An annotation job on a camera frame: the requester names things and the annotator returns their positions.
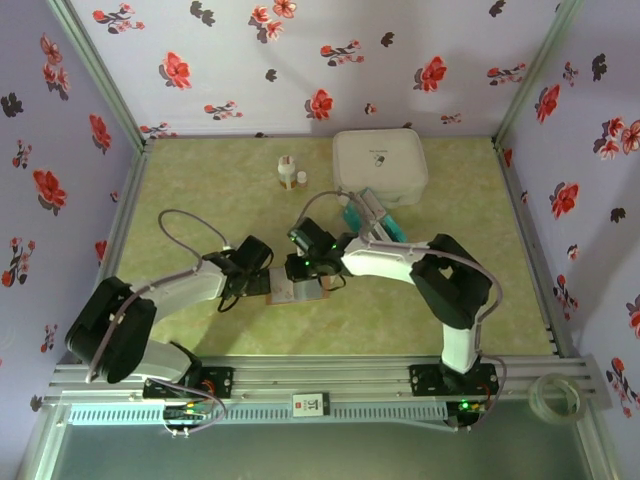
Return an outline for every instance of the white box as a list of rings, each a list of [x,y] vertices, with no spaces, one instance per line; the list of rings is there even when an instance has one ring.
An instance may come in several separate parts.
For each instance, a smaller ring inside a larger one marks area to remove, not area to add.
[[[336,189],[369,187],[382,205],[393,208],[418,203],[428,178],[420,137],[411,129],[354,130],[333,137]],[[338,199],[347,204],[345,197]]]

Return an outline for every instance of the object on table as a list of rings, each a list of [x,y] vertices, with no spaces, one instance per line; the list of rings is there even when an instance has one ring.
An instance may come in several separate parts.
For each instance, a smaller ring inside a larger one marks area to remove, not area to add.
[[[278,159],[278,179],[285,190],[293,190],[296,186],[296,163],[291,155]]]
[[[296,179],[298,180],[299,188],[305,188],[308,185],[307,172],[303,172],[302,170],[299,171],[298,174],[296,175]]]
[[[301,303],[311,300],[329,298],[329,277],[292,282],[287,278],[284,267],[269,269],[269,282],[271,293],[267,295],[267,305],[284,305],[289,303]]]
[[[333,137],[336,190],[373,190],[386,208],[413,205],[427,185],[420,137],[411,129],[345,131]],[[347,199],[338,197],[342,205]]]
[[[364,191],[356,194],[356,198],[362,206],[361,211],[365,215],[364,221],[368,222],[371,227],[370,235],[372,235],[375,240],[381,240],[383,242],[408,242],[405,233],[393,220],[391,215],[387,213],[387,210],[370,189],[366,188]],[[347,206],[342,212],[342,218],[344,218],[344,221],[347,222],[349,228],[354,232],[359,232],[363,227],[363,220],[360,219],[358,210],[352,200],[347,203]]]

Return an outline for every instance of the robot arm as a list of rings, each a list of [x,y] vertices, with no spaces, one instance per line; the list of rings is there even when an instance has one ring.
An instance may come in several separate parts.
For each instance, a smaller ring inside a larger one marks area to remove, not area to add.
[[[303,218],[289,238],[302,252],[287,258],[291,280],[375,275],[411,283],[443,323],[444,367],[464,375],[474,366],[479,345],[476,315],[489,298],[492,282],[469,266],[477,262],[452,237],[439,234],[428,245],[375,242],[355,234],[336,240]],[[448,277],[447,269],[452,272]]]
[[[139,295],[135,293],[138,287],[117,277],[107,278],[67,333],[67,348],[91,364],[114,315],[125,301],[135,297],[108,339],[96,373],[109,383],[120,382],[135,371],[193,386],[195,380],[191,379],[197,379],[200,361],[180,345],[149,340],[151,327],[167,315],[204,300],[220,297],[218,310],[224,311],[222,305],[232,297],[237,301],[242,296],[269,293],[269,275],[262,265],[270,257],[271,249],[249,236],[237,250],[205,255],[201,267],[192,274],[162,284],[154,282],[157,287]]]

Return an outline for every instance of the label sticker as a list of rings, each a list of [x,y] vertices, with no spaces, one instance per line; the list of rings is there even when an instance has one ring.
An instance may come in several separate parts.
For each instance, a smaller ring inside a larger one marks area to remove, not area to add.
[[[330,411],[328,393],[300,393],[292,397],[294,417],[322,417]]]

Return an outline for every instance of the bracket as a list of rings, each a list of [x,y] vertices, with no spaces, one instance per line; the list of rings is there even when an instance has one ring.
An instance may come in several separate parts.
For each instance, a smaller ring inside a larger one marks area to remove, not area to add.
[[[233,387],[233,368],[231,367],[202,367],[198,372],[198,379],[194,383],[194,388],[203,391],[209,390],[213,385],[213,394],[221,399],[231,398]],[[169,387],[160,385],[148,379],[142,389],[142,397],[145,400],[191,398],[193,395],[179,390],[172,390]]]
[[[450,373],[443,372],[438,364],[410,365],[409,384],[414,397],[433,397],[446,395],[483,395],[485,386],[491,395],[498,393],[496,367],[492,363],[477,363],[466,374],[456,379],[447,378]]]

